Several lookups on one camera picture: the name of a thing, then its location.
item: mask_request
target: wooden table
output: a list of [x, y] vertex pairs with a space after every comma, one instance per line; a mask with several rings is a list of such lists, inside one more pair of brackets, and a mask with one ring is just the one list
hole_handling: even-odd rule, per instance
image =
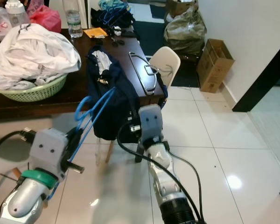
[[[81, 69], [67, 76], [64, 87], [56, 95], [42, 101], [30, 103], [17, 102], [0, 94], [0, 119], [40, 117], [74, 112], [79, 102], [87, 96], [86, 56], [88, 51], [95, 45], [95, 41], [91, 40], [86, 34], [83, 34], [81, 38], [71, 39], [67, 29], [63, 29], [61, 33], [72, 42], [79, 52], [82, 60]], [[116, 39], [124, 40], [125, 45], [115, 48], [112, 46], [112, 40], [106, 37], [103, 39], [103, 47], [119, 60], [126, 76], [133, 84], [140, 98], [140, 104], [158, 103], [159, 99], [164, 96], [159, 84], [155, 88], [154, 95], [146, 95], [128, 56], [129, 51], [131, 51], [145, 58], [137, 39], [123, 37], [116, 37]], [[153, 81], [153, 77], [149, 77], [146, 74], [144, 69], [146, 63], [144, 61], [135, 57], [134, 64], [145, 82]]]

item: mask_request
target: water bottle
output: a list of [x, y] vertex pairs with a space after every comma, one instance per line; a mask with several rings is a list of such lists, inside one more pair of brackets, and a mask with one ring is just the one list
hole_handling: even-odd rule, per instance
[[73, 38], [81, 37], [83, 30], [81, 27], [81, 18], [77, 0], [62, 0], [65, 10], [67, 24], [69, 25], [69, 34]]
[[30, 23], [23, 4], [19, 0], [8, 0], [5, 5], [12, 27], [23, 23]]

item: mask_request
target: green plastic basket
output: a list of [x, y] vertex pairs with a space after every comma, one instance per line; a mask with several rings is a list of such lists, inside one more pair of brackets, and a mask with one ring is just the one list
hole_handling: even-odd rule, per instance
[[28, 90], [0, 90], [0, 93], [7, 98], [20, 102], [34, 102], [43, 100], [58, 93], [64, 86], [67, 74], [61, 76], [52, 82], [33, 87]]

